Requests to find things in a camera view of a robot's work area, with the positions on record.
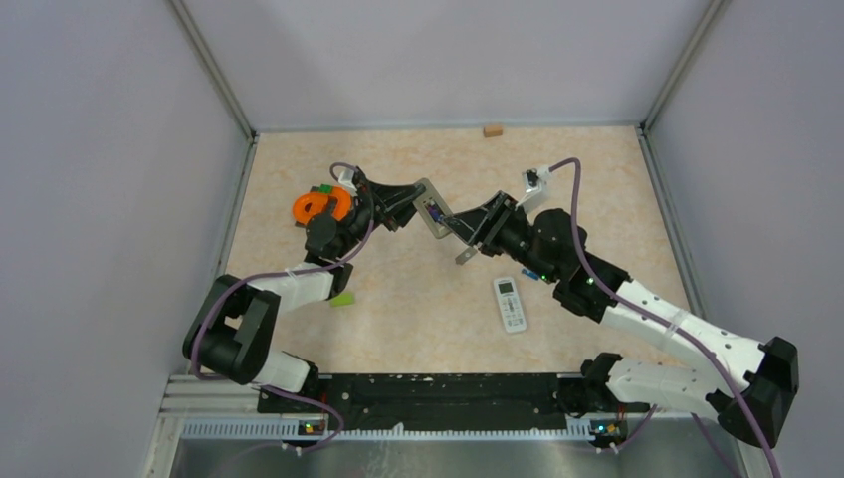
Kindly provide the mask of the grey battery cover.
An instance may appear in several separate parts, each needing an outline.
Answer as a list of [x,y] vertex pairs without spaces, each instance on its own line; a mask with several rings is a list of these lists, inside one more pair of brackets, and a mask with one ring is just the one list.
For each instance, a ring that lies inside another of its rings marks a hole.
[[463,266],[467,264],[477,253],[478,251],[475,247],[468,247],[455,258],[455,263],[458,266]]

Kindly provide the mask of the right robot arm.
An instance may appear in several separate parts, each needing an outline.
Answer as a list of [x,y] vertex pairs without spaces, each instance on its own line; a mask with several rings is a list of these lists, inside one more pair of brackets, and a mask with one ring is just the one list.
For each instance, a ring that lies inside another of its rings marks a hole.
[[757,448],[776,446],[799,389],[796,346],[748,339],[658,297],[627,271],[585,248],[572,213],[554,208],[528,219],[499,192],[487,203],[445,215],[441,224],[486,256],[507,255],[552,284],[564,309],[629,333],[681,362],[648,364],[616,353],[584,362],[583,395],[597,410],[643,402],[712,419]]

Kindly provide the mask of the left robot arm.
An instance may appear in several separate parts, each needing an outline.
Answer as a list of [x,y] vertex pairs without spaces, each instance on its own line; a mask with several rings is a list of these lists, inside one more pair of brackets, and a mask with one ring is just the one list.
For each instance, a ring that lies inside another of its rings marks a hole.
[[406,226],[424,191],[420,183],[371,182],[361,170],[351,169],[336,186],[300,196],[293,215],[305,231],[304,261],[245,279],[218,277],[183,342],[192,373],[200,379],[274,387],[293,410],[313,408],[319,396],[316,367],[272,349],[279,316],[338,296],[353,271],[352,258],[374,230]]

